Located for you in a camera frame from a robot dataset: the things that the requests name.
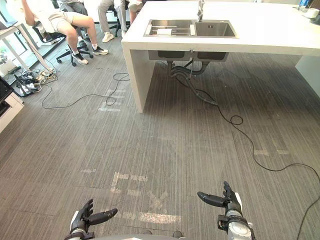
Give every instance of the white pants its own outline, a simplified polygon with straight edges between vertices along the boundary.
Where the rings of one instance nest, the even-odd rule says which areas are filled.
[[[126,3],[125,0],[101,0],[98,6],[98,16],[102,32],[110,32],[106,13],[110,6],[114,5],[114,9],[118,15],[121,30],[126,32]]]

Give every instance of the white cabinet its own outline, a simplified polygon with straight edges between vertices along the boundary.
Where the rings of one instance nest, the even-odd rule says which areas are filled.
[[[13,92],[5,100],[10,107],[0,116],[0,133],[24,107],[22,100]]]

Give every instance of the leg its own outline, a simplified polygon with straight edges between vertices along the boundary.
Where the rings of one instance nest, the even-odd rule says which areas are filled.
[[[130,24],[132,24],[137,17],[137,13],[135,11],[129,11],[129,15],[130,15]]]
[[[93,45],[97,44],[97,33],[96,33],[95,23],[91,17],[82,15],[79,13],[74,13],[72,24],[77,27],[87,28],[91,43]]]
[[[66,41],[70,46],[71,50],[77,51],[78,36],[76,30],[71,24],[65,20],[61,20],[57,23],[56,29],[59,33],[66,35]]]
[[[109,7],[113,4],[114,4],[114,0],[101,0],[100,4],[98,6],[99,22],[100,22],[101,31],[103,33],[110,32],[106,13],[107,13]]]
[[[82,3],[74,2],[74,3],[71,3],[71,6],[76,13],[88,16],[88,11]],[[84,33],[86,34],[88,33],[88,30],[86,27],[84,27],[83,30],[84,30]]]
[[[126,25],[126,2],[125,0],[114,0],[114,9],[118,15],[118,19],[120,21],[121,30],[122,32],[126,32],[127,25]]]
[[[67,3],[61,4],[60,9],[63,12],[70,12],[70,13],[75,12],[75,9],[72,7],[72,5]],[[80,28],[76,29],[76,33],[78,36],[83,38]]]

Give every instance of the knee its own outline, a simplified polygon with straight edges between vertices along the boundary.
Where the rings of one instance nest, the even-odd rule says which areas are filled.
[[[95,22],[94,22],[94,20],[93,20],[93,18],[92,17],[88,17],[88,25],[91,27],[91,26],[94,26],[95,25]]]
[[[77,37],[77,31],[71,26],[68,29],[66,29],[65,34],[69,38],[76,38]]]
[[[104,1],[101,1],[98,5],[98,12],[104,12],[106,13],[108,11],[109,7],[106,7],[106,4],[104,4]]]

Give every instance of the chair base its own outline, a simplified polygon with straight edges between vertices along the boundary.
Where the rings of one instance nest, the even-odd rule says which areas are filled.
[[[75,67],[77,64],[74,62],[75,59],[72,57],[72,50],[71,50],[69,45],[68,45],[68,47],[69,47],[68,51],[66,51],[64,54],[61,54],[60,56],[56,57],[55,59],[56,59],[58,64],[61,64],[62,61],[60,59],[65,57],[65,56],[70,55],[71,64],[72,64],[72,66]],[[77,47],[77,49],[78,49],[80,54],[88,54],[91,59],[94,57],[90,52],[81,50],[81,49],[88,49],[86,46],[79,46],[79,47]]]

